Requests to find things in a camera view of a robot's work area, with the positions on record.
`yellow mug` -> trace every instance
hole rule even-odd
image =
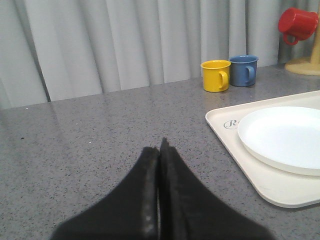
[[[201,63],[203,69],[203,89],[207,92],[222,92],[229,88],[231,62],[210,60]]]

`gray countertop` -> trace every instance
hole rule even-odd
[[[320,239],[320,204],[286,209],[262,199],[205,120],[212,109],[319,89],[319,76],[276,65],[259,68],[254,86],[219,93],[198,78],[1,110],[0,239],[48,239],[163,137],[212,193],[276,239]]]

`wooden stand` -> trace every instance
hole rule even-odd
[[[312,47],[311,57],[301,57],[288,61],[284,68],[289,72],[303,75],[320,76],[320,23],[318,24]]]

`mug handle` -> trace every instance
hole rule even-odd
[[[283,34],[283,41],[288,44],[288,45],[296,45],[299,41],[299,39],[297,39],[296,37],[294,37],[294,42],[290,42],[288,40],[288,35],[287,34]]]
[[[219,71],[219,74],[222,77],[221,85],[219,89],[224,89],[228,85],[228,74],[225,71]]]
[[[245,83],[248,84],[255,79],[255,69],[252,66],[246,66],[245,68],[249,72],[249,79],[245,81]]]

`tray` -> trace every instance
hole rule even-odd
[[[244,116],[259,109],[279,106],[320,110],[320,91],[218,108],[209,111],[205,119],[266,201],[283,208],[300,208],[319,203],[320,176],[300,175],[269,166],[252,156],[238,136],[238,123]]]

